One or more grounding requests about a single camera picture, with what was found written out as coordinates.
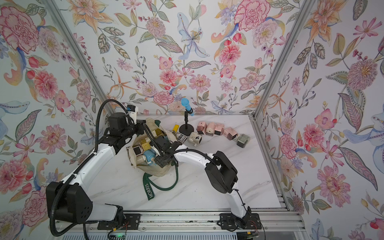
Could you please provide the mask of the yellow pencil sharpener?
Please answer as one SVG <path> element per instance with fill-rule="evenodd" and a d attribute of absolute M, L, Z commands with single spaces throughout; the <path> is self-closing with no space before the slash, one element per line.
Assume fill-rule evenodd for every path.
<path fill-rule="evenodd" d="M 140 145 L 144 152 L 152 149 L 152 146 L 149 142 L 141 142 Z"/>
<path fill-rule="evenodd" d="M 165 136 L 165 132 L 160 128 L 156 128 L 156 129 L 151 130 L 151 134 L 155 139 L 158 137 L 164 137 Z"/>

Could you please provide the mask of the cream canvas tote bag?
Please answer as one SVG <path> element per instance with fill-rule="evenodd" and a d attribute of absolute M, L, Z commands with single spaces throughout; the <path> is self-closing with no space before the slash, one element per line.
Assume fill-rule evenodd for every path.
<path fill-rule="evenodd" d="M 179 181 L 179 169 L 177 164 L 170 162 L 164 167 L 161 167 L 155 162 L 155 158 L 160 157 L 161 153 L 160 148 L 155 147 L 152 140 L 160 140 L 161 138 L 164 138 L 168 143 L 173 143 L 177 140 L 176 136 L 161 127 L 160 123 L 159 120 L 154 120 L 153 118 L 145 119 L 146 126 L 144 128 L 144 133 L 135 139 L 131 147 L 127 147 L 128 158 L 132 167 L 144 172 L 143 187 L 149 201 L 155 198 L 153 188 L 167 192 L 172 190 Z M 171 166 L 175 167 L 176 180 L 170 187 L 160 187 L 150 179 L 152 176 L 165 176 Z"/>

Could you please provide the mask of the dark green pencil sharpener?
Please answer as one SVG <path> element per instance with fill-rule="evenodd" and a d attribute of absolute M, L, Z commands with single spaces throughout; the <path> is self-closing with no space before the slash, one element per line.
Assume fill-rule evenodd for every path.
<path fill-rule="evenodd" d="M 245 148 L 250 140 L 251 140 L 251 138 L 248 135 L 240 134 L 236 140 L 236 144 L 237 144 L 237 146 L 239 146 L 241 148 Z"/>

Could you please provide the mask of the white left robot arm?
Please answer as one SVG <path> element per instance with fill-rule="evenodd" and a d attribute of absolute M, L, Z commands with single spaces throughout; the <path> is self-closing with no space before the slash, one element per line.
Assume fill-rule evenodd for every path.
<path fill-rule="evenodd" d="M 108 103 L 119 105 L 123 111 L 109 116 L 109 127 L 100 137 L 101 114 Z M 77 225 L 86 226 L 91 223 L 104 222 L 114 228 L 119 228 L 127 222 L 123 207 L 93 203 L 88 196 L 88 190 L 102 168 L 134 136 L 144 133 L 144 121 L 138 120 L 137 114 L 136 106 L 124 106 L 117 100 L 107 99 L 101 104 L 97 115 L 93 151 L 67 177 L 59 182 L 51 182 L 46 188 L 50 232 L 54 237 L 64 235 Z"/>

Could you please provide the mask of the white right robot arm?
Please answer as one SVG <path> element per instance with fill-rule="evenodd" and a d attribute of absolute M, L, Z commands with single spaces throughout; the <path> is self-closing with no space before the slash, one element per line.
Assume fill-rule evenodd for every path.
<path fill-rule="evenodd" d="M 150 150 L 143 152 L 147 160 L 147 173 L 144 177 L 146 183 L 161 191 L 169 191 L 176 186 L 179 178 L 168 188 L 161 188 L 149 180 L 150 176 L 160 177 L 154 167 L 165 170 L 167 167 L 174 166 L 176 175 L 179 174 L 179 163 L 187 163 L 199 167 L 205 171 L 212 187 L 226 197 L 231 212 L 229 214 L 220 214 L 220 220 L 217 224 L 230 232 L 236 230 L 255 231 L 263 228 L 258 214 L 252 213 L 243 201 L 238 188 L 238 171 L 227 156 L 217 151 L 215 154 L 206 154 L 196 149 L 188 148 L 178 140 L 171 140 L 170 137 L 154 136 L 147 124 L 144 124 L 144 132 L 149 138 Z"/>

